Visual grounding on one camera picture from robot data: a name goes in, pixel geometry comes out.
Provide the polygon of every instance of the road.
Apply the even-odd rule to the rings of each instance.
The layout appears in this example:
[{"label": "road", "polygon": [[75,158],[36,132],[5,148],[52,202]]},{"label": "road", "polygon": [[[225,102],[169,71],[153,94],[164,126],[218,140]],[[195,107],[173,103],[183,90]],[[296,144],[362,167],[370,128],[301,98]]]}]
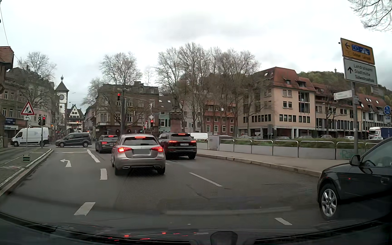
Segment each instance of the road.
[{"label": "road", "polygon": [[297,230],[323,221],[316,177],[204,157],[167,160],[164,175],[116,176],[110,154],[94,146],[52,148],[27,180],[0,198],[1,212],[121,229]]}]

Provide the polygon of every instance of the white van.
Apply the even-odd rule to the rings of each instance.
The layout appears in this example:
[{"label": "white van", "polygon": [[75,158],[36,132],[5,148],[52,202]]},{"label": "white van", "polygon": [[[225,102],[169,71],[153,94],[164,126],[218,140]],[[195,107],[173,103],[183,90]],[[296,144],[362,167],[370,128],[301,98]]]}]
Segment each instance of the white van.
[{"label": "white van", "polygon": [[[28,144],[40,144],[42,137],[42,128],[28,129]],[[49,128],[43,127],[43,143],[49,144]],[[10,145],[19,146],[27,143],[27,129],[21,129],[16,136],[11,138]]]}]

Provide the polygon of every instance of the yellow direction sign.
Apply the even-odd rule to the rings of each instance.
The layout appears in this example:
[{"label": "yellow direction sign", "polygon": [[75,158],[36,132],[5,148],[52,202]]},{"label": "yellow direction sign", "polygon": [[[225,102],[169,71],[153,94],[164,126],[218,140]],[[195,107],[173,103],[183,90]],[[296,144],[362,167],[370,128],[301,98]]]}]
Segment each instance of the yellow direction sign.
[{"label": "yellow direction sign", "polygon": [[341,38],[341,49],[343,50],[343,57],[375,64],[371,47]]}]

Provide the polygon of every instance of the arrow on sign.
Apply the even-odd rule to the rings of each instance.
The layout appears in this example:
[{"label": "arrow on sign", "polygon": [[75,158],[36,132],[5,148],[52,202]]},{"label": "arrow on sign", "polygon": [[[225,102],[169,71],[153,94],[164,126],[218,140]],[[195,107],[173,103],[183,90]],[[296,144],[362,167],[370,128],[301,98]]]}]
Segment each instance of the arrow on sign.
[{"label": "arrow on sign", "polygon": [[61,162],[68,162],[68,164],[66,164],[66,167],[72,167],[71,166],[71,162],[69,161],[69,160],[66,160],[66,159],[63,159],[63,160],[60,160]]}]

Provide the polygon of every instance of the brake light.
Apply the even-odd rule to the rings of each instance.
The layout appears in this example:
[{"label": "brake light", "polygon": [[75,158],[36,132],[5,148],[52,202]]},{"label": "brake light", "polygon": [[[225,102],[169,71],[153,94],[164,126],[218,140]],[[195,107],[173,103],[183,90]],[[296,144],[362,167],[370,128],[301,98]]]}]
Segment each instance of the brake light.
[{"label": "brake light", "polygon": [[129,151],[129,150],[132,150],[132,148],[129,148],[129,147],[119,147],[117,149],[118,152],[125,152],[125,151]]},{"label": "brake light", "polygon": [[163,148],[162,147],[154,147],[154,148],[151,148],[151,149],[159,151],[159,152],[163,152]]}]

